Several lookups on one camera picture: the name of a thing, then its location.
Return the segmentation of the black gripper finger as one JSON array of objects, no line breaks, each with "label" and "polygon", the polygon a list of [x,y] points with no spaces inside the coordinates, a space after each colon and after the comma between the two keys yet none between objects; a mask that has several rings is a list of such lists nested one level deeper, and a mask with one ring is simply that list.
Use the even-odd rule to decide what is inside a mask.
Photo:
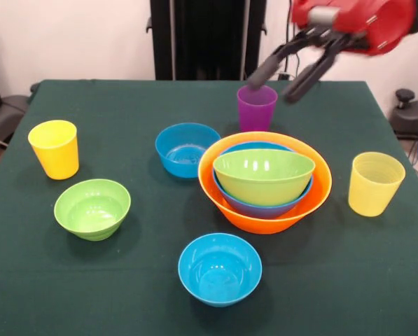
[{"label": "black gripper finger", "polygon": [[314,45],[314,32],[300,32],[288,43],[277,47],[272,54],[248,77],[249,88],[261,88],[278,71],[281,62],[307,46]]}]

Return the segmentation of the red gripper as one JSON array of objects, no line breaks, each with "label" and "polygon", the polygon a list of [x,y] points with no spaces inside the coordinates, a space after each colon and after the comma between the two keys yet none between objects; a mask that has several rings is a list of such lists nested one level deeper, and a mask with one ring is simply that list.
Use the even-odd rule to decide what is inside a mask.
[{"label": "red gripper", "polygon": [[342,49],[369,56],[393,50],[409,34],[414,1],[294,1],[291,18],[299,29],[328,44],[322,56],[305,67],[282,91],[287,104],[298,102],[333,66]]}]

